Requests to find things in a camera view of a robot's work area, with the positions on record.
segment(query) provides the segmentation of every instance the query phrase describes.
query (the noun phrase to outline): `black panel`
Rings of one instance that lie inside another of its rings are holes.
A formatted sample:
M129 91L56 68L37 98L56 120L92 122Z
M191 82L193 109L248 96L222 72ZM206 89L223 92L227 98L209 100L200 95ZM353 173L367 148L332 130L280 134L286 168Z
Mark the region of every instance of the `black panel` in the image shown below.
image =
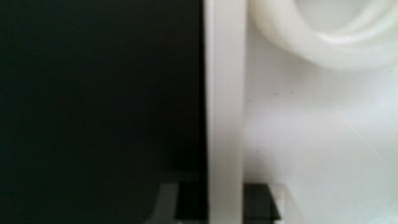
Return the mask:
M3 0L0 17L0 223L140 223L204 174L200 1Z

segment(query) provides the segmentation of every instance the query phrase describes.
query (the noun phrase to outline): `white tube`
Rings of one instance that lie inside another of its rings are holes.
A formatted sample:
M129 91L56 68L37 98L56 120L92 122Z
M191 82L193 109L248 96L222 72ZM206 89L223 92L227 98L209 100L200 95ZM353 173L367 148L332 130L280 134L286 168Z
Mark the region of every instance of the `white tube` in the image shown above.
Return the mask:
M398 63L396 0L373 0L357 18L332 32L318 32L309 27L294 0L248 2L262 35L314 64L357 71Z

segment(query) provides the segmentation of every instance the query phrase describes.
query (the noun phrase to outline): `white vertical bar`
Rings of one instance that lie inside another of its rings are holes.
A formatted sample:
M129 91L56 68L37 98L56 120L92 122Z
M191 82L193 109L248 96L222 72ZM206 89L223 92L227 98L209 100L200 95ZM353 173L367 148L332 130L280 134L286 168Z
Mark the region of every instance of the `white vertical bar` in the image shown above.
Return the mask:
M241 224L246 0L206 0L209 224Z

